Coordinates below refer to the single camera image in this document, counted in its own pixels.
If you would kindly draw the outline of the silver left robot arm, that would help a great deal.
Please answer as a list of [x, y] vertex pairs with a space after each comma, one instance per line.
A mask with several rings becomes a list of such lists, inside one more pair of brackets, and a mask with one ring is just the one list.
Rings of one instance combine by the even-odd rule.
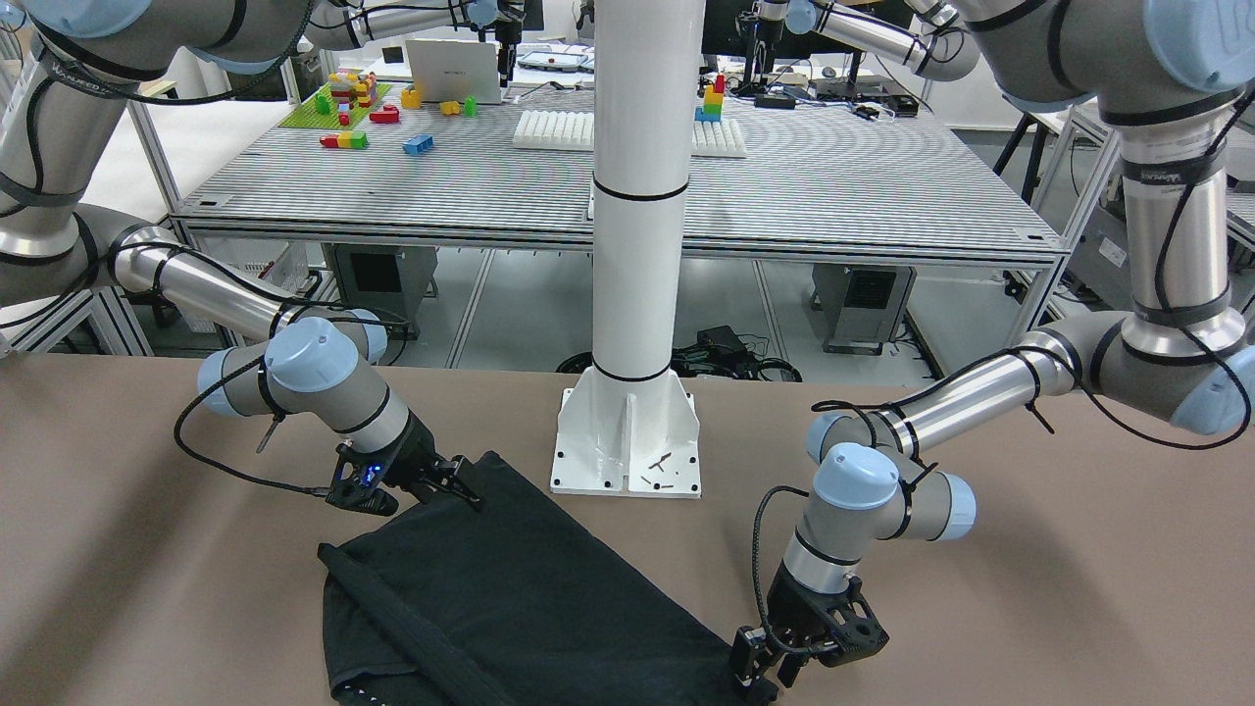
[[1252, 78], [1250, 1], [956, 1], [1008, 98], [1058, 112], [1096, 98], [1118, 138], [1130, 312], [1033, 329], [915, 396], [817, 403], [820, 465], [759, 627], [735, 632], [748, 703], [776, 700], [811, 660], [838, 666], [887, 641], [856, 574], [876, 539], [950, 540], [976, 520], [966, 482], [920, 455], [1035, 399], [1081, 390], [1175, 428], [1232, 441], [1252, 421], [1252, 349], [1230, 303], [1227, 166], [1235, 102]]

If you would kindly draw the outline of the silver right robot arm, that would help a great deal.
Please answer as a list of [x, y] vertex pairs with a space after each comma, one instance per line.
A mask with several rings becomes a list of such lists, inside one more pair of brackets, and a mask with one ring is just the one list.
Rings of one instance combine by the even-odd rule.
[[314, 413], [340, 436], [328, 487], [307, 493], [389, 517], [390, 488], [420, 502], [483, 502], [466, 456], [435, 451], [430, 430], [374, 370], [388, 335], [364, 310], [294, 298], [179, 245], [129, 214], [82, 204], [110, 133], [143, 82], [187, 49], [230, 71], [270, 71], [300, 38], [333, 43], [345, 1], [14, 1], [31, 28], [23, 84], [3, 120], [3, 303], [115, 283], [237, 330], [252, 347], [205, 362], [198, 401], [226, 415], [282, 421]]

